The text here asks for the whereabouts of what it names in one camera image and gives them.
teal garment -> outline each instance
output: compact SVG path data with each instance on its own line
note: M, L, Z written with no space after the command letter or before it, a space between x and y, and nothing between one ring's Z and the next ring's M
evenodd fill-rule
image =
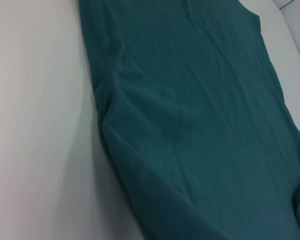
M79 11L100 137L145 239L300 240L300 132L259 17L238 0Z

cloth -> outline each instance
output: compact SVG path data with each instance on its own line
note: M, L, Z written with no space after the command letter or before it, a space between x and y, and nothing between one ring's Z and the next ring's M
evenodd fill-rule
M238 0L79 12L100 137L145 238L300 240L300 132L259 17Z

teal dress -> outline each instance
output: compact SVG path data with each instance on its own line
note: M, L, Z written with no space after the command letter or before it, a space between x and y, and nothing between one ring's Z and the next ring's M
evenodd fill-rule
M259 17L238 0L79 12L100 137L145 239L300 240L300 132Z

teal fabric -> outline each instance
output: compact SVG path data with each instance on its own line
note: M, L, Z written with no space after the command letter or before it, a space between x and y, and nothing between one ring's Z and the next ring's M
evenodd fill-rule
M238 0L79 11L100 137L145 238L300 240L300 132L259 17Z

